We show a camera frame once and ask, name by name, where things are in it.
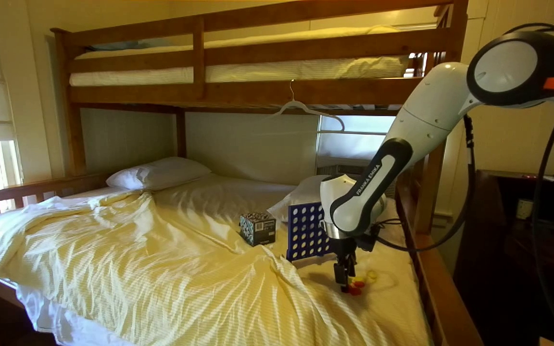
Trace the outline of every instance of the white pillow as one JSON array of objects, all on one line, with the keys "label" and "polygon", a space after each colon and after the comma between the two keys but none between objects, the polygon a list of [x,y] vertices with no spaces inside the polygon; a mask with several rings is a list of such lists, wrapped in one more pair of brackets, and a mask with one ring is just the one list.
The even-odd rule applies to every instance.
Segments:
[{"label": "white pillow", "polygon": [[288,221],[290,206],[318,204],[318,182],[328,175],[311,175],[301,179],[291,192],[272,204],[266,211],[280,223]]},{"label": "white pillow", "polygon": [[209,173],[211,171],[205,165],[193,159],[164,157],[143,165],[120,169],[109,175],[105,179],[105,184],[126,190],[161,190]]}]

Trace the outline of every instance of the black cable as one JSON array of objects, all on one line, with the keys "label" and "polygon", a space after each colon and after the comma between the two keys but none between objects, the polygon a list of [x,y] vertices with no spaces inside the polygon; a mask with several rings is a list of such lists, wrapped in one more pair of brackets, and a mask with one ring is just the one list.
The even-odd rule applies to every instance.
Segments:
[{"label": "black cable", "polygon": [[554,298],[551,298],[547,282],[545,282],[545,273],[543,273],[543,267],[542,267],[542,261],[540,261],[538,240],[536,240],[536,236],[538,236],[536,211],[538,211],[538,206],[540,206],[542,181],[543,181],[545,163],[547,163],[551,146],[554,146],[554,127],[551,127],[549,136],[545,140],[545,148],[543,148],[543,154],[542,154],[542,159],[540,159],[540,165],[538,165],[538,173],[536,173],[536,179],[534,179],[532,207],[530,207],[530,254],[532,254],[532,267],[536,271],[536,279],[538,279],[538,284],[540,284],[540,290],[542,290],[542,298],[543,298],[543,302],[547,305],[547,311],[549,311],[549,315],[554,319]]},{"label": "black cable", "polygon": [[[399,250],[399,252],[426,252],[426,250],[432,250],[432,248],[438,248],[441,246],[443,242],[447,242],[463,225],[465,221],[465,215],[468,213],[468,207],[472,206],[472,186],[474,186],[474,154],[472,154],[472,125],[470,125],[470,117],[465,115],[463,117],[463,127],[465,127],[465,144],[466,144],[466,150],[468,150],[468,163],[466,163],[466,192],[465,192],[465,202],[455,217],[455,221],[451,223],[451,227],[445,231],[445,234],[441,238],[438,238],[436,242],[428,244],[428,246],[420,246],[420,248],[407,248],[407,246],[399,246],[399,244],[393,244],[390,240],[384,240],[376,234],[376,242],[388,246],[388,248],[393,248],[393,250]],[[401,215],[403,209],[399,204],[395,204],[395,209],[397,213]]]},{"label": "black cable", "polygon": [[382,225],[399,225],[399,219],[397,219],[397,217],[393,217],[393,219],[382,219],[382,221],[378,221],[376,225],[378,225],[378,227],[382,227]]},{"label": "black cable", "polygon": [[538,27],[538,31],[554,31],[551,23],[524,23],[524,25],[511,27],[505,33],[522,31],[522,29],[534,29],[534,27]]}]

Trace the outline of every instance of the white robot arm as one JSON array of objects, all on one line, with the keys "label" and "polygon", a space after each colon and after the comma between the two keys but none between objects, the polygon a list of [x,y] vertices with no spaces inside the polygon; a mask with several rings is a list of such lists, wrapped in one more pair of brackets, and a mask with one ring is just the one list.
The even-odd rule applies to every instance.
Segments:
[{"label": "white robot arm", "polygon": [[334,244],[334,279],[353,275],[355,238],[368,234],[376,202],[391,181],[436,148],[466,109],[534,106],[554,98],[554,34],[509,31],[465,63],[440,63],[415,86],[363,175],[320,182],[324,231]]}]

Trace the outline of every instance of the tissue box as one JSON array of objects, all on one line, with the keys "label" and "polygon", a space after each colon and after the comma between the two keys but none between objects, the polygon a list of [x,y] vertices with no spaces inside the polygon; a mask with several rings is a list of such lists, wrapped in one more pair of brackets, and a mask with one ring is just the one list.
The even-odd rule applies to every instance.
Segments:
[{"label": "tissue box", "polygon": [[274,219],[268,213],[239,215],[238,227],[239,236],[251,246],[274,242]]}]

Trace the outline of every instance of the yellow bedsheet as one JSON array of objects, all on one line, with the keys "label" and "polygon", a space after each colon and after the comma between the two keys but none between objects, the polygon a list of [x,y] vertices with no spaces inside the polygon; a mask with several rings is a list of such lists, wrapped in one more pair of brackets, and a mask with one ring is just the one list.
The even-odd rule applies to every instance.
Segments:
[{"label": "yellow bedsheet", "polygon": [[405,292],[376,269],[361,296],[345,296],[326,261],[295,269],[263,246],[239,252],[193,229],[214,219],[163,219],[136,192],[47,200],[11,219],[0,223],[0,279],[132,344],[426,344],[409,271]]}]

